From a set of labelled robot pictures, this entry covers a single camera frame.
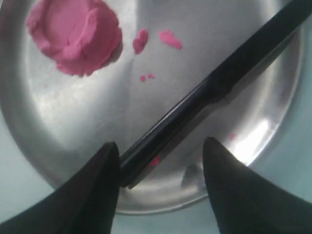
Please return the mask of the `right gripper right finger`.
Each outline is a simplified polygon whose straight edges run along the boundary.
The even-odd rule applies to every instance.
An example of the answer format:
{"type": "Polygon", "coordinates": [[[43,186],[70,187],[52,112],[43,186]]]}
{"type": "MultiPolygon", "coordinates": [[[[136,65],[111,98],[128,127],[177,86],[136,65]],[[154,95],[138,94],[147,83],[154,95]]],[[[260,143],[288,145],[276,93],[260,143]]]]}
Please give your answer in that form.
{"type": "Polygon", "coordinates": [[[218,140],[203,145],[203,173],[222,234],[310,234],[312,205],[237,160],[218,140]]]}

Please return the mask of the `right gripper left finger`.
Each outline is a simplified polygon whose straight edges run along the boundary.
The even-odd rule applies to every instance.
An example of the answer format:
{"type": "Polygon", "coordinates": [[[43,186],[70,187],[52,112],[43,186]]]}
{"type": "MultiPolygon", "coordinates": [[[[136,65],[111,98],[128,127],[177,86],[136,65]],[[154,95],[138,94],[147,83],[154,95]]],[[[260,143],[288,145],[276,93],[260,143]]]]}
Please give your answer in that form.
{"type": "Polygon", "coordinates": [[[119,196],[119,151],[105,143],[72,178],[1,223],[2,234],[109,234],[119,196]]]}

